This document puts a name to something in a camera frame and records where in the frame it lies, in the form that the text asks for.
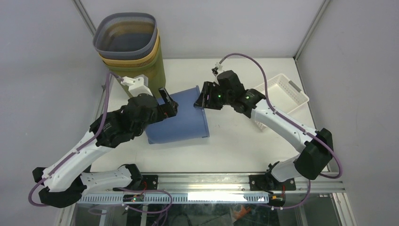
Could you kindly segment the blue plastic bucket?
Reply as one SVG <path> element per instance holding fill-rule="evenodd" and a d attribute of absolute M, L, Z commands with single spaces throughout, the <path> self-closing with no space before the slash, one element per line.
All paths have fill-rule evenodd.
<path fill-rule="evenodd" d="M 205 110 L 194 107 L 200 96 L 198 86 L 171 94 L 178 103 L 177 115 L 151 124 L 145 130 L 148 143 L 165 144 L 210 136 Z"/>

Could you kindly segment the yellow slatted basket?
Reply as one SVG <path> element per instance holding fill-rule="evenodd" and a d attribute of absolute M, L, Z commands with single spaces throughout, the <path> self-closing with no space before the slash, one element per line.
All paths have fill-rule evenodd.
<path fill-rule="evenodd" d="M 142 58 L 136 59 L 136 60 L 115 60 L 115 59 L 105 58 L 101 54 L 98 54 L 98 55 L 102 59 L 102 61 L 109 66 L 134 67 L 134 68 L 146 66 L 156 58 L 156 55 L 157 55 L 157 52 L 158 52 L 158 49 L 160 46 L 159 29 L 157 28 L 156 31 L 157 31 L 157 35 L 156 35 L 156 41 L 154 43 L 154 47 L 152 48 L 151 52 L 148 55 L 146 55 L 145 57 L 142 57 Z"/>

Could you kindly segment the white plastic tray basket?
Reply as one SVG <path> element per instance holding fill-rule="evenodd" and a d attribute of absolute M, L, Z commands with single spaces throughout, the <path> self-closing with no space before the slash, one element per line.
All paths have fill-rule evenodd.
<path fill-rule="evenodd" d="M 274 107 L 291 114 L 309 102 L 309 97 L 285 74 L 280 73 L 267 81 L 268 97 Z"/>

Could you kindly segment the grey slatted basket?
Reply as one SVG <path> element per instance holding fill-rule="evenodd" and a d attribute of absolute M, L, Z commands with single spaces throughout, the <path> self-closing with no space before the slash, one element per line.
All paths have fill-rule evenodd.
<path fill-rule="evenodd" d="M 101 21 L 93 46 L 107 59 L 137 60 L 149 55 L 157 35 L 154 16 L 140 12 L 115 13 Z"/>

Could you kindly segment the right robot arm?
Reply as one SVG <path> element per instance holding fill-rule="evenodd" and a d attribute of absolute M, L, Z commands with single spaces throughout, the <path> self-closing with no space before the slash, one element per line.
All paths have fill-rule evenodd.
<path fill-rule="evenodd" d="M 221 110 L 229 105 L 249 119 L 259 121 L 288 141 L 298 155 L 269 165 L 266 186 L 277 191 L 284 181 L 304 177 L 315 180 L 332 159 L 332 135 L 327 129 L 317 131 L 301 126 L 289 115 L 280 112 L 256 89 L 246 89 L 232 70 L 217 75 L 216 82 L 206 81 L 194 102 L 195 107 Z"/>

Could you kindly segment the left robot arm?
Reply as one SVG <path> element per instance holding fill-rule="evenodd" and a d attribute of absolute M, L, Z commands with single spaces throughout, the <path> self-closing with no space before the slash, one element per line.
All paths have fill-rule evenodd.
<path fill-rule="evenodd" d="M 152 93 L 131 97 L 126 105 L 112 112 L 104 112 L 94 121 L 80 142 L 62 159 L 50 167 L 37 167 L 32 174 L 39 191 L 40 207 L 64 208 L 87 194 L 111 189 L 136 191 L 143 176 L 135 164 L 124 164 L 107 172 L 90 172 L 94 161 L 143 134 L 151 124 L 177 115 L 178 103 L 165 88 L 159 92 L 163 104 Z"/>

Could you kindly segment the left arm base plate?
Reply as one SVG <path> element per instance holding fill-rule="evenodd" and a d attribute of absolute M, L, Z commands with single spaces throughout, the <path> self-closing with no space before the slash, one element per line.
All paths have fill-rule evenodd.
<path fill-rule="evenodd" d="M 155 174 L 143 175 L 141 179 L 133 180 L 124 189 L 134 191 L 157 190 L 159 176 Z"/>

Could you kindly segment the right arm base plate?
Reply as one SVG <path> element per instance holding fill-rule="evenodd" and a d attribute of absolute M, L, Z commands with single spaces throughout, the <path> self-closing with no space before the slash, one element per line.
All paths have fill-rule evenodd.
<path fill-rule="evenodd" d="M 295 191 L 296 184 L 293 178 L 290 178 L 284 182 L 270 182 L 266 179 L 265 175 L 249 175 L 249 187 L 250 191 Z"/>

